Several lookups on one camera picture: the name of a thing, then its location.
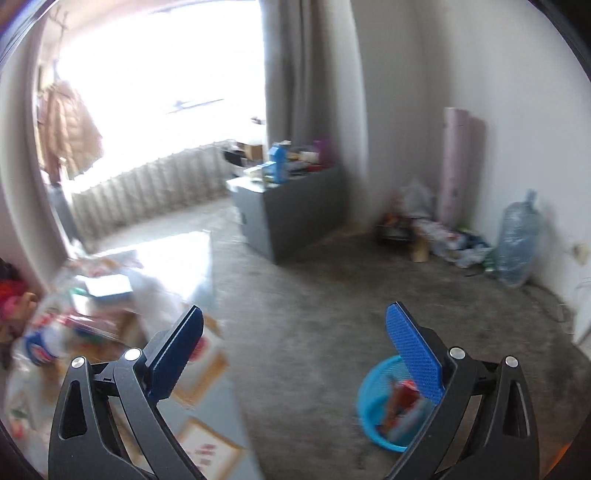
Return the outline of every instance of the window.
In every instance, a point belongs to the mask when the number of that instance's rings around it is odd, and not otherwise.
[[[249,119],[265,116],[258,2],[207,2],[114,22],[64,48],[58,73],[103,135],[105,156],[78,183],[249,135]]]

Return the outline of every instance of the bottle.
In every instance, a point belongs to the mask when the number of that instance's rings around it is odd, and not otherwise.
[[[273,143],[273,146],[269,149],[269,161],[273,162],[272,172],[275,183],[285,183],[288,180],[285,164],[290,146],[291,142],[286,140],[281,143]]]
[[[536,192],[527,191],[524,202],[507,207],[496,248],[496,270],[501,281],[521,287],[528,279],[540,236],[540,213],[534,209]]]
[[[53,363],[66,354],[66,341],[70,329],[54,320],[25,337],[25,350],[37,366]]]

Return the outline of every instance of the blue gripper pad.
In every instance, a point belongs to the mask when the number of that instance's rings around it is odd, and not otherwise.
[[[154,404],[168,398],[203,334],[203,313],[196,306],[144,349],[148,378],[146,395]]]
[[[441,364],[400,305],[394,303],[386,312],[386,331],[408,368],[423,397],[435,405],[445,390]]]

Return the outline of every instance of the radiator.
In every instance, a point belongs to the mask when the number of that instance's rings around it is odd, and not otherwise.
[[[71,193],[74,221],[88,244],[117,230],[227,195],[232,166],[216,142],[146,163]]]

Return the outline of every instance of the coat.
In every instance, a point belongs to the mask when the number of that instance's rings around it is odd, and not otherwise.
[[[80,95],[65,80],[48,90],[45,168],[50,181],[59,181],[64,165],[70,180],[103,156],[102,137]]]

